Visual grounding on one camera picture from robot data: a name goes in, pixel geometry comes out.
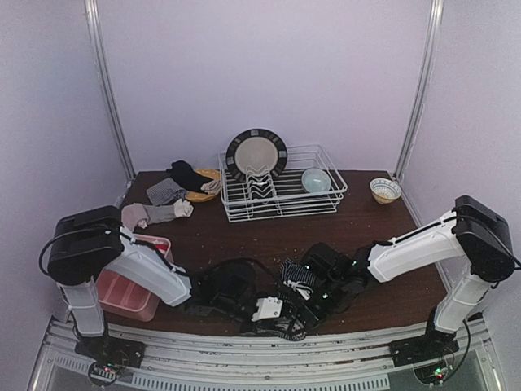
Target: small white bowl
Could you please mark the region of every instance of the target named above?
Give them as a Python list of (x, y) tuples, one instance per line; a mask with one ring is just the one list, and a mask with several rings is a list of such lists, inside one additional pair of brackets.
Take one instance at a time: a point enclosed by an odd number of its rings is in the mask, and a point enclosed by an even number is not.
[(302, 174), (302, 187), (308, 193), (328, 191), (331, 188), (331, 179), (321, 169), (306, 169)]
[(400, 186), (386, 178), (373, 179), (369, 185), (373, 197), (379, 204), (390, 204), (401, 197)]

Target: wooden table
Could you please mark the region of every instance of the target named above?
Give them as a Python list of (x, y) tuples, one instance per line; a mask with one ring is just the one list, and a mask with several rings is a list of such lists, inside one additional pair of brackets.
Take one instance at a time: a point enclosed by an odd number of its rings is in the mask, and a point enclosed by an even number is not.
[[(229, 223), (221, 201), (194, 204), (190, 218), (149, 226), (136, 232), (163, 236), (172, 241), (173, 259), (188, 270), (202, 270), (232, 257), (254, 257), (273, 271), (286, 258), (296, 261), (316, 242), (325, 242), (338, 251), (352, 255), (375, 239), (389, 239), (415, 228), (402, 200), (377, 204), (369, 190), (373, 178), (387, 177), (379, 171), (342, 171), (349, 190), (334, 214), (289, 217), (256, 222)], [(138, 174), (123, 205), (150, 204), (146, 189), (167, 178), (165, 172)], [(259, 284), (267, 279), (258, 272)], [(329, 317), (318, 334), (360, 332), (406, 326), (427, 320), (445, 295), (434, 266), (402, 275), (390, 283), (364, 292), (343, 314)], [(238, 335), (239, 323), (220, 314), (194, 316), (160, 303), (154, 319), (148, 323), (107, 315), (109, 322), (158, 331), (187, 332), (208, 336)]]

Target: black rimmed plate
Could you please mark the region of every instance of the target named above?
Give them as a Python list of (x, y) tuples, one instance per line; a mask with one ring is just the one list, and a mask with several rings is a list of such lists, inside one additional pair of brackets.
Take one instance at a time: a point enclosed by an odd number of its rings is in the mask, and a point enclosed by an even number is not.
[(248, 167), (259, 172), (267, 166), (271, 176), (276, 178), (286, 163), (286, 144), (271, 130), (246, 130), (234, 138), (226, 151), (226, 166), (240, 182), (245, 181)]

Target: yellow plate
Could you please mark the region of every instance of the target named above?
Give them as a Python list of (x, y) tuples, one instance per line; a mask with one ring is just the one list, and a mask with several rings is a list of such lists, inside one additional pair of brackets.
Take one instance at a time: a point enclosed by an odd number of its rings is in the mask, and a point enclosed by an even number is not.
[[(204, 177), (211, 179), (221, 179), (221, 173), (216, 169), (195, 169), (197, 174), (201, 174)], [(203, 194), (196, 193), (195, 191), (189, 191), (186, 195), (186, 200), (190, 202), (206, 202), (213, 200), (218, 194)]]

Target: metal pole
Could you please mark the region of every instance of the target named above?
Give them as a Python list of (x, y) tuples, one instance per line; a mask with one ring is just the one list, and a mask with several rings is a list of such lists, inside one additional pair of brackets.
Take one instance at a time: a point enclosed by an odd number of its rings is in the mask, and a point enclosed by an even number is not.
[(112, 135), (116, 141), (116, 147), (121, 158), (121, 163), (125, 169), (127, 180), (131, 181), (136, 177), (136, 173), (130, 158), (129, 148), (125, 141), (125, 135), (123, 134), (123, 129), (121, 127), (120, 116), (114, 98), (114, 91), (112, 90), (111, 79), (108, 73), (107, 58), (105, 57), (101, 24), (99, 22), (97, 0), (85, 0), (85, 10), (87, 24), (89, 26), (90, 40), (94, 49), (94, 59), (98, 66), (103, 97), (105, 98), (105, 104), (107, 105), (107, 111), (111, 121)]
[(410, 155), (413, 151), (414, 142), (418, 133), (418, 128), (422, 120), (423, 109), (425, 108), (425, 97), (427, 95), (427, 87), (431, 80), (432, 65), (436, 50), (436, 43), (440, 35), (441, 16), (443, 15), (444, 0), (432, 0), (431, 18), (427, 28), (427, 39), (425, 41), (425, 51), (423, 52), (423, 62), (418, 80), (418, 88), (414, 97), (413, 110), (410, 114), (409, 124), (405, 140), (401, 147), (400, 157), (396, 165), (394, 177), (398, 182), (402, 182), (409, 164)]

